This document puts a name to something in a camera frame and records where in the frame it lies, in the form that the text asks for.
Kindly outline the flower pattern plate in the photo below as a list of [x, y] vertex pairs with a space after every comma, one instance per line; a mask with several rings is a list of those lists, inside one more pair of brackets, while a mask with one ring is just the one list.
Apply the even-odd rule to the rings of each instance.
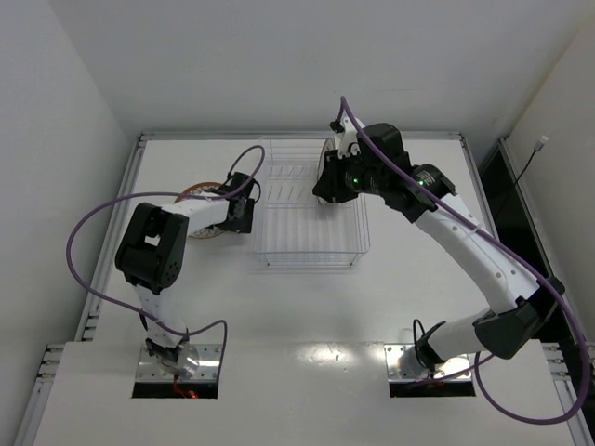
[[216, 182], [198, 183], [175, 200], [176, 210], [189, 219], [189, 238], [209, 239], [223, 232], [218, 225], [227, 219], [230, 202], [217, 200], [222, 195], [219, 187]]

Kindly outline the glass plate orange sunburst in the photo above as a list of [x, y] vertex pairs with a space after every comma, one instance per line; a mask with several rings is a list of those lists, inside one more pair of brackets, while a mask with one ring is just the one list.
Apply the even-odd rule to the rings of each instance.
[[335, 148], [335, 141], [333, 138], [327, 138], [322, 147], [318, 163], [317, 182], [312, 190], [316, 196], [319, 204], [326, 204], [329, 202], [328, 196], [332, 189], [333, 171], [331, 165], [326, 164], [326, 154]]

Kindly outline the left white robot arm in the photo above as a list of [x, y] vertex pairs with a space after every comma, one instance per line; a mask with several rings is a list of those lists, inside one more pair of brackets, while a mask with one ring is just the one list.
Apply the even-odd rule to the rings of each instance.
[[150, 356], [173, 374], [191, 375], [199, 365], [190, 331], [172, 286], [182, 270], [189, 236], [205, 229], [247, 234], [252, 229], [258, 181], [235, 172], [216, 188], [157, 206], [140, 203], [128, 223], [115, 266], [139, 298]]

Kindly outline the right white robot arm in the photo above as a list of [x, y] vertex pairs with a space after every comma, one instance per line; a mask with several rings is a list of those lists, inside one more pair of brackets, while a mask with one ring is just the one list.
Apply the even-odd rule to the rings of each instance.
[[479, 234], [454, 183], [432, 164], [412, 164], [401, 132], [369, 125], [359, 134], [346, 118], [330, 125], [312, 193], [321, 202], [346, 203], [379, 196], [428, 234], [467, 273], [488, 308], [455, 322], [439, 322], [401, 356], [410, 379], [433, 374], [447, 360], [486, 351], [511, 359], [549, 320], [556, 300], [518, 261]]

